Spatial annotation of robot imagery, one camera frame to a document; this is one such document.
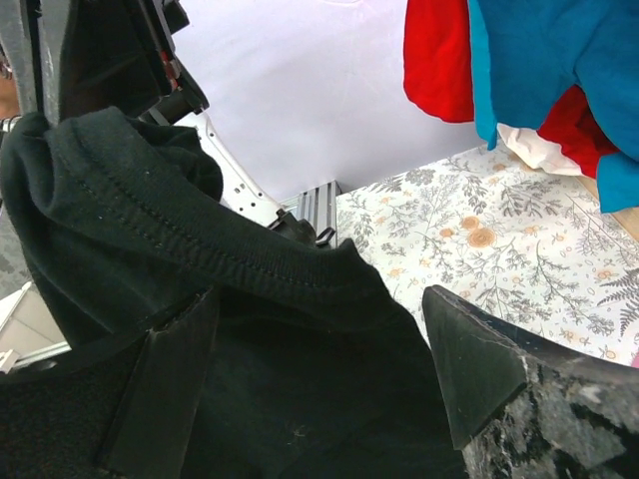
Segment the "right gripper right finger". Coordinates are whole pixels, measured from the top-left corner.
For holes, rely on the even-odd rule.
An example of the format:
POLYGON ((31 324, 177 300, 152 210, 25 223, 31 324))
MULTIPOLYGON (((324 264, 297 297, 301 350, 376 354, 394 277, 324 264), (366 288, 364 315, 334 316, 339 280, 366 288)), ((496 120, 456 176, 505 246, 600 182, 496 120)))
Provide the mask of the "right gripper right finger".
POLYGON ((442 286, 422 313, 472 478, 635 478, 638 371, 490 315, 442 286))

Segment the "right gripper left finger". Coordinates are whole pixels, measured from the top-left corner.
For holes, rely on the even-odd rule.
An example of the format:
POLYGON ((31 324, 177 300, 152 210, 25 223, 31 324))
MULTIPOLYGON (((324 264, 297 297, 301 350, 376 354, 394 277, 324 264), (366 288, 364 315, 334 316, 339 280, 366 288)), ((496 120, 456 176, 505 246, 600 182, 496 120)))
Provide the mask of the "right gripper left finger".
POLYGON ((216 289, 1 377, 4 478, 177 478, 214 348, 216 289))

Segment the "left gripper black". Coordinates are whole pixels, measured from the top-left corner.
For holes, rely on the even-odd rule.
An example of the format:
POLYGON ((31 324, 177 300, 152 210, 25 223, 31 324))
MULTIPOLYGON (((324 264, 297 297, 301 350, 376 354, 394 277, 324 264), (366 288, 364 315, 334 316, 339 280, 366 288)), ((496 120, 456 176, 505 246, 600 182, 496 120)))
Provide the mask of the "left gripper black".
POLYGON ((108 107, 173 125, 209 101, 178 58, 178 1, 4 1, 1 89, 50 124, 108 107))

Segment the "black t shirt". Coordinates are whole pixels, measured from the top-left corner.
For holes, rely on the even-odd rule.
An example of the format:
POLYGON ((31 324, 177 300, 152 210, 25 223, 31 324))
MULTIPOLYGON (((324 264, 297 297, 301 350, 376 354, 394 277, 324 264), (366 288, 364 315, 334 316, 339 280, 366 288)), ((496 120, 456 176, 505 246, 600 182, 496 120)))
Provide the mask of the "black t shirt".
POLYGON ((197 133, 21 118, 5 211, 69 351, 1 382, 5 478, 462 478, 432 357, 351 241, 220 202, 197 133))

